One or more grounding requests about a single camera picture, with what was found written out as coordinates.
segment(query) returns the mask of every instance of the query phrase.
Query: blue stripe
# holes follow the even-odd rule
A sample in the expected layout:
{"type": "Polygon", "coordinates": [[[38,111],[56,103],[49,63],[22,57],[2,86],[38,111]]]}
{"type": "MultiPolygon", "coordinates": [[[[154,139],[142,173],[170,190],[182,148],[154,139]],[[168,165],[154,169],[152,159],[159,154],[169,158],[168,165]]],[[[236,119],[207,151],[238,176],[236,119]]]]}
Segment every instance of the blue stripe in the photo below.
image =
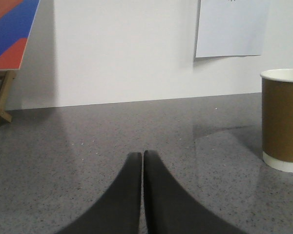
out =
{"type": "Polygon", "coordinates": [[[24,0],[0,19],[0,55],[20,38],[28,38],[39,0],[24,0]]]}

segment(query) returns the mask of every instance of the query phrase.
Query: red stripe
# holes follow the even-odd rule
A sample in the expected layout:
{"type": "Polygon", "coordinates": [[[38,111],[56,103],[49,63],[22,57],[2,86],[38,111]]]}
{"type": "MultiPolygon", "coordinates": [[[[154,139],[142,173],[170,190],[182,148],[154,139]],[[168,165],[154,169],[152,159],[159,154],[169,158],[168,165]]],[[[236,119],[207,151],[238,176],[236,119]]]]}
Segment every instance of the red stripe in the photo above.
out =
{"type": "Polygon", "coordinates": [[[19,5],[23,0],[0,0],[0,18],[19,5]]]}
{"type": "Polygon", "coordinates": [[[0,70],[19,69],[27,38],[21,38],[0,55],[0,70]]]}

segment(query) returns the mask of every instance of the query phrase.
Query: easel leg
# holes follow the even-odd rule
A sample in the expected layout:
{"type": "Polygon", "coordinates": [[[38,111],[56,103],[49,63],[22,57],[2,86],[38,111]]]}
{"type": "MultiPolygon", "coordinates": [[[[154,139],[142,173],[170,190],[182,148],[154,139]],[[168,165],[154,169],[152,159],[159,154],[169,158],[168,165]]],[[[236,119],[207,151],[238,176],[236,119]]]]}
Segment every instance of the easel leg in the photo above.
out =
{"type": "Polygon", "coordinates": [[[2,81],[2,87],[0,89],[0,117],[4,118],[8,122],[12,121],[12,116],[4,111],[5,103],[12,85],[12,81],[15,78],[16,73],[14,71],[8,71],[2,81]]]}

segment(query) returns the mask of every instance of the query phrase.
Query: granite countertop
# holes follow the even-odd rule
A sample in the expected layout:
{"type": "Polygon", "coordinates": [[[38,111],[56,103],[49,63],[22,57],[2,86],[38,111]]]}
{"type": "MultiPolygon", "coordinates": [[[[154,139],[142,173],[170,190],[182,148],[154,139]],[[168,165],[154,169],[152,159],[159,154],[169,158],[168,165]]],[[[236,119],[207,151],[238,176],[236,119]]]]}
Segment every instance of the granite countertop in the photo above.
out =
{"type": "MultiPolygon", "coordinates": [[[[19,110],[0,126],[0,234],[54,234],[129,152],[157,150],[209,210],[251,234],[293,234],[293,174],[261,159],[261,94],[19,110]]],[[[140,233],[147,233],[144,209],[140,233]]]]}

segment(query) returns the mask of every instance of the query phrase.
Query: cup rim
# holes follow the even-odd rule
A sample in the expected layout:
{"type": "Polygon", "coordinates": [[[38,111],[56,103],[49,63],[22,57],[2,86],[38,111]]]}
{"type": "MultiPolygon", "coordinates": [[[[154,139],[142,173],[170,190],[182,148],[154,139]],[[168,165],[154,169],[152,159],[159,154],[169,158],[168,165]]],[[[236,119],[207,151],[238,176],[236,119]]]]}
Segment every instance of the cup rim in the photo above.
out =
{"type": "Polygon", "coordinates": [[[291,83],[293,83],[293,79],[273,77],[271,75],[271,73],[276,72],[276,71],[291,72],[291,71],[293,71],[293,68],[270,69],[270,70],[266,70],[266,71],[261,72],[260,73],[260,76],[262,78],[264,78],[264,79],[275,80],[275,81],[280,81],[280,82],[291,82],[291,83]]]}

